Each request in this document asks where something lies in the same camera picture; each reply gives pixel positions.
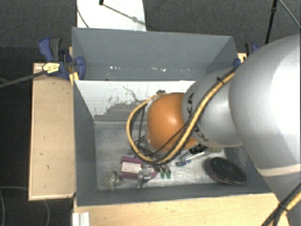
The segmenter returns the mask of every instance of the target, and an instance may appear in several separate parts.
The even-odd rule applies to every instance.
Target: white paper
[[[78,10],[90,28],[146,31],[142,0],[77,0]],[[86,28],[77,13],[77,27]]]

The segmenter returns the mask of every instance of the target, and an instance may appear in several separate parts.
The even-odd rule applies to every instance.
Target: black carpet
[[[300,22],[301,0],[283,0]],[[265,41],[273,0],[143,0],[151,31],[232,35],[239,52],[245,42]],[[7,80],[32,72],[40,39],[61,37],[71,45],[76,25],[75,0],[0,0],[0,77]],[[278,5],[270,41],[299,33],[288,13]],[[0,186],[28,185],[31,123],[31,83],[0,89]],[[29,203],[27,193],[3,189],[6,226],[45,225],[44,203]],[[70,225],[71,200],[48,201],[49,225]],[[0,206],[0,223],[2,222]]]

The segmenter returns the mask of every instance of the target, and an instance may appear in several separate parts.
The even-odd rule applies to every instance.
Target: clamp
[[[70,54],[65,51],[61,50],[61,53],[63,55],[64,61],[60,61],[60,43],[61,38],[49,38],[45,37],[43,38],[39,43],[39,50],[40,53],[45,57],[47,62],[55,62],[59,64],[59,69],[52,73],[46,73],[47,76],[58,76],[65,80],[69,79],[69,75],[71,74],[68,71],[68,67],[76,67],[77,72],[79,74],[79,79],[82,80],[85,77],[86,73],[86,64],[84,61],[84,57],[79,56],[76,58],[75,61],[72,61],[72,57]]]

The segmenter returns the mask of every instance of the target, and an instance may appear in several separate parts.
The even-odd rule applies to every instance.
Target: metal cylinder
[[[216,82],[217,78],[222,77],[230,69],[213,72],[192,84],[182,102],[184,121],[190,117],[199,101]],[[202,145],[220,148],[242,144],[230,114],[228,93],[229,84],[226,84],[215,94],[202,112],[192,134],[193,138]]]

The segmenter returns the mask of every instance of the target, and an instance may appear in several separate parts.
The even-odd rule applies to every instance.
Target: bin floor
[[[113,170],[120,173],[120,158],[122,156],[134,155],[127,139],[125,127],[125,122],[94,122],[97,184],[100,190],[108,189],[106,179]],[[135,134],[138,135],[138,129],[134,128],[133,135]],[[204,158],[194,159],[192,163],[184,167],[177,167],[175,165],[175,162],[179,161],[179,159],[176,158],[170,163],[172,173],[170,179],[161,178],[160,174],[157,174],[145,187],[215,183],[206,172],[206,162],[216,156],[226,157],[224,150],[222,150],[220,153],[212,153]],[[117,186],[116,189],[136,187],[136,180],[124,179],[123,182],[124,183]]]

